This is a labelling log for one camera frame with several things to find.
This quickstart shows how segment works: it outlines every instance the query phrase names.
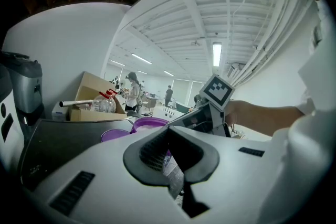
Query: black hair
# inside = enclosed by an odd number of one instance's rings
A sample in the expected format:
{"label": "black hair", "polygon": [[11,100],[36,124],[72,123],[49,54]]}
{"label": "black hair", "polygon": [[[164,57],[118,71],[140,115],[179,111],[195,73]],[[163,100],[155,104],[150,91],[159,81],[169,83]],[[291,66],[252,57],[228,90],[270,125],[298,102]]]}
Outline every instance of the black hair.
{"label": "black hair", "polygon": [[136,75],[137,74],[135,74],[134,72],[131,72],[131,73],[128,74],[128,78],[131,79],[131,80],[134,80],[137,83],[137,85],[140,85]]}

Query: ceiling light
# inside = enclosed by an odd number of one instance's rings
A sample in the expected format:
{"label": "ceiling light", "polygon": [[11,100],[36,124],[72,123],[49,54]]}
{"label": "ceiling light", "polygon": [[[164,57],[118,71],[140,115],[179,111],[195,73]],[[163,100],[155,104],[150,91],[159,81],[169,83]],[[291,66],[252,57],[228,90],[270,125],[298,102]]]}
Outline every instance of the ceiling light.
{"label": "ceiling light", "polygon": [[119,62],[116,62],[116,61],[112,61],[112,60],[110,60],[111,62],[115,62],[115,63],[117,63],[117,64],[119,64],[119,65],[121,65],[121,66],[125,66],[125,65],[123,65],[122,63],[119,63]]}
{"label": "ceiling light", "polygon": [[174,76],[173,74],[168,73],[167,71],[164,71],[166,74],[171,75],[172,77]]}
{"label": "ceiling light", "polygon": [[222,55],[222,43],[214,42],[213,43],[213,53],[214,53],[214,67],[219,67],[220,58]]}
{"label": "ceiling light", "polygon": [[137,57],[137,58],[140,59],[140,60],[143,60],[143,61],[146,62],[146,63],[149,63],[150,65],[152,64],[151,62],[149,62],[149,61],[147,61],[147,60],[141,58],[141,57],[138,56],[138,55],[135,55],[135,54],[132,54],[132,55],[133,55],[134,57]]}

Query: purple bucket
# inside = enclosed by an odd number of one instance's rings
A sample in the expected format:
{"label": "purple bucket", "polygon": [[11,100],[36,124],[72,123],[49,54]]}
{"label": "purple bucket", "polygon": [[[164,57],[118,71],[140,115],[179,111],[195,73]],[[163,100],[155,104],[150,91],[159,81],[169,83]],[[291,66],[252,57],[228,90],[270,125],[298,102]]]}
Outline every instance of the purple bucket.
{"label": "purple bucket", "polygon": [[134,123],[134,126],[131,130],[131,134],[136,133],[139,127],[151,126],[152,128],[155,128],[155,127],[165,126],[167,123],[168,121],[166,120],[154,118],[154,117],[141,118],[141,119],[136,120],[136,122]]}
{"label": "purple bucket", "polygon": [[125,130],[120,130],[120,129],[108,130],[101,135],[100,141],[106,142],[108,140],[113,140],[113,139],[120,138],[120,137],[129,135],[129,134],[130,132],[125,131]]}

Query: white ceiling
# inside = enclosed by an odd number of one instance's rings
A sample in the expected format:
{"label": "white ceiling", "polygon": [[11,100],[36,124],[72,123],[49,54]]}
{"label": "white ceiling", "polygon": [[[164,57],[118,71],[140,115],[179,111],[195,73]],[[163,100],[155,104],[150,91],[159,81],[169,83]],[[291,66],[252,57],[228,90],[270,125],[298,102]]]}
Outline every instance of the white ceiling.
{"label": "white ceiling", "polygon": [[[225,78],[231,64],[248,62],[272,16],[280,16],[281,10],[274,14],[276,3],[277,0],[165,1],[144,10],[119,32],[110,59],[132,71],[156,76],[168,76],[163,72],[168,71],[180,79],[206,81],[212,73]],[[223,44],[219,67],[213,67],[215,41]]]}

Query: woman in white shirt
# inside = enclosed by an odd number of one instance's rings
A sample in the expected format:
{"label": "woman in white shirt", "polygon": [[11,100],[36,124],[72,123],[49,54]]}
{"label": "woman in white shirt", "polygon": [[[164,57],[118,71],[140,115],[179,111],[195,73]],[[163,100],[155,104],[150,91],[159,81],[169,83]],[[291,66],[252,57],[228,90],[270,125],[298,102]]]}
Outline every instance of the woman in white shirt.
{"label": "woman in white shirt", "polygon": [[132,88],[131,88],[130,93],[128,95],[128,99],[127,99],[126,106],[125,106],[125,111],[127,111],[127,110],[128,111],[130,111],[130,110],[135,111],[135,109],[137,107],[137,98],[139,96],[140,86],[139,86],[139,82],[138,82],[138,79],[136,77],[136,74],[134,72],[129,73],[127,78],[132,83],[131,84]]}

